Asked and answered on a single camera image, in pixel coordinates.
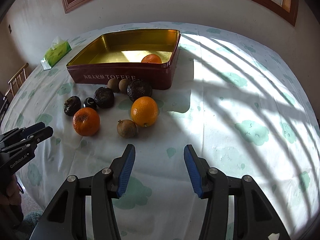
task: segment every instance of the tablecloth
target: tablecloth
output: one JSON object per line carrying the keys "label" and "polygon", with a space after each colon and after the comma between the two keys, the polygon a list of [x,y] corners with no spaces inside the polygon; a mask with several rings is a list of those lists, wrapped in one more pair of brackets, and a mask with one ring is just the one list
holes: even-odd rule
{"label": "tablecloth", "polygon": [[[130,118],[132,103],[115,94],[113,108],[98,110],[99,133],[81,137],[63,103],[73,95],[82,101],[92,97],[101,85],[75,84],[66,64],[104,33],[139,28],[182,34],[172,87],[153,91],[160,110],[157,122],[139,129],[135,138],[119,137],[117,121]],[[113,202],[122,239],[197,239],[206,200],[193,192],[183,160],[184,146],[192,144],[226,175],[250,174],[293,240],[313,221],[319,211],[320,130],[304,90],[276,52],[236,33],[177,22],[117,25],[68,41],[72,51],[51,70],[38,66],[31,73],[1,125],[1,133],[39,121],[54,130],[18,171],[42,208],[67,176],[95,174],[132,143],[136,161],[127,191]],[[229,207],[227,240],[233,232],[232,197]],[[90,199],[87,210],[92,239]]]}

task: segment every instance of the tangerine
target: tangerine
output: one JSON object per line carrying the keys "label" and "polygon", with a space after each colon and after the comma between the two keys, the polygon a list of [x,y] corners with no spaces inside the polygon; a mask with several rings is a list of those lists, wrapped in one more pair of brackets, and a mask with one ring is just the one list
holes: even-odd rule
{"label": "tangerine", "polygon": [[142,61],[142,63],[162,63],[161,58],[157,54],[149,54],[145,56]]}
{"label": "tangerine", "polygon": [[131,118],[136,125],[147,127],[158,118],[158,105],[151,97],[138,98],[131,107]]}
{"label": "tangerine", "polygon": [[100,128],[100,117],[96,110],[81,108],[73,116],[73,128],[81,136],[92,136]]}

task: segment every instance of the chair backrest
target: chair backrest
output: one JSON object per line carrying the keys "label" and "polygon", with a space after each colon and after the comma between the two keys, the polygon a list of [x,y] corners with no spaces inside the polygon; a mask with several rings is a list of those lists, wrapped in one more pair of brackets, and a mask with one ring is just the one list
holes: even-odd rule
{"label": "chair backrest", "polygon": [[19,88],[22,86],[22,84],[26,81],[28,77],[28,71],[27,67],[29,66],[28,63],[25,63],[21,69],[10,79],[8,82],[10,86],[9,92],[12,93],[13,96],[18,92]]}
{"label": "chair backrest", "polygon": [[4,118],[5,113],[7,112],[8,108],[9,108],[9,100],[7,99],[7,97],[3,98],[3,105],[1,106],[1,110],[0,110],[0,125],[2,123],[2,120]]}

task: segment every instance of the round table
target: round table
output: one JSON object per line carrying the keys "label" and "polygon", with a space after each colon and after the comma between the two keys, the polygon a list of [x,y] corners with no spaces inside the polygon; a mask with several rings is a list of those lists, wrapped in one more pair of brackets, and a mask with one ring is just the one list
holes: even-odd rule
{"label": "round table", "polygon": [[[117,121],[130,118],[132,103],[115,94],[113,108],[98,110],[99,133],[81,137],[63,103],[73,95],[83,102],[101,85],[75,84],[66,64],[104,33],[139,28],[181,31],[172,87],[153,93],[157,122],[139,129],[135,138],[119,137]],[[40,121],[54,130],[18,171],[42,208],[67,176],[95,174],[131,143],[136,148],[132,175],[124,196],[113,202],[122,238],[197,239],[206,200],[193,192],[183,160],[183,148],[192,144],[199,157],[226,175],[251,175],[292,240],[311,224],[319,210],[320,130],[305,92],[277,53],[236,33],[169,22],[106,27],[68,41],[72,51],[51,70],[39,65],[31,73],[1,125],[1,133]],[[227,239],[233,232],[232,197],[229,206]]]}

